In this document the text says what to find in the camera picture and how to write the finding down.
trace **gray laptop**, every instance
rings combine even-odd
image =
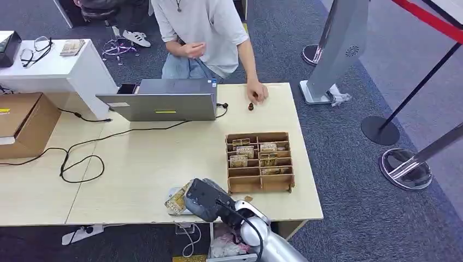
[[[133,92],[98,94],[128,121],[216,119],[216,79],[143,79]]]

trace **white cable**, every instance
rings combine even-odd
[[[107,227],[120,227],[122,225],[127,225],[127,224],[109,224],[109,225],[103,225],[103,228],[107,228]]]
[[[190,242],[191,242],[191,243],[189,243],[188,245],[186,245],[186,246],[183,248],[183,251],[182,251],[182,256],[183,256],[184,258],[189,258],[189,257],[191,257],[191,256],[193,255],[193,253],[194,253],[194,244],[198,243],[198,242],[201,240],[201,229],[199,229],[199,227],[198,227],[196,224],[193,223],[193,226],[196,227],[196,229],[199,231],[199,238],[198,238],[198,240],[196,240],[196,241],[193,242],[193,239],[191,239],[191,236],[189,235],[188,231],[187,231],[184,227],[182,227],[180,224],[177,224],[177,223],[175,223],[175,224],[178,225],[179,228],[181,228],[181,229],[183,229],[183,230],[185,231],[185,233],[187,234],[187,236],[188,236],[188,238],[189,238],[189,240],[190,240]],[[186,250],[189,246],[191,246],[191,253],[190,253],[189,255],[185,255],[185,250]]]

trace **sneaker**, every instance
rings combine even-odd
[[[127,40],[130,40],[138,45],[141,45],[143,47],[150,47],[151,43],[146,41],[146,35],[140,32],[130,32],[125,30],[122,33],[122,36],[125,37]]]

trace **black stanchion base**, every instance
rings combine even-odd
[[[399,140],[399,130],[392,122],[380,130],[380,126],[385,122],[386,119],[384,117],[369,116],[362,120],[362,132],[368,139],[377,144],[383,146],[393,145]]]

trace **gray carpet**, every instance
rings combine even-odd
[[[10,19],[0,23],[0,29],[16,29],[25,39],[37,37],[36,32],[56,38],[90,37],[101,46],[100,27],[69,30],[59,15],[41,13],[51,12],[47,8],[54,7],[32,0],[9,2],[0,17]],[[13,15],[11,10],[22,13]],[[292,244],[309,261],[463,261],[463,223],[439,184],[405,192],[381,175],[377,158],[388,147],[363,137],[359,126],[364,117],[388,114],[390,109],[360,62],[338,82],[353,100],[339,108],[307,106],[302,101],[297,84],[312,68],[302,62],[300,51],[319,38],[326,15],[318,0],[250,1],[248,9],[261,80],[292,85],[325,217],[307,223]],[[123,67],[106,63],[117,83],[160,77],[166,52],[154,19],[146,29],[152,48],[143,49],[140,57],[126,58]],[[243,80],[240,68],[226,82]],[[402,128],[401,132],[397,146],[414,149]],[[172,240],[171,228],[158,225],[111,228],[60,247],[60,235],[71,230],[2,228],[0,261],[169,261],[173,250],[183,247]]]

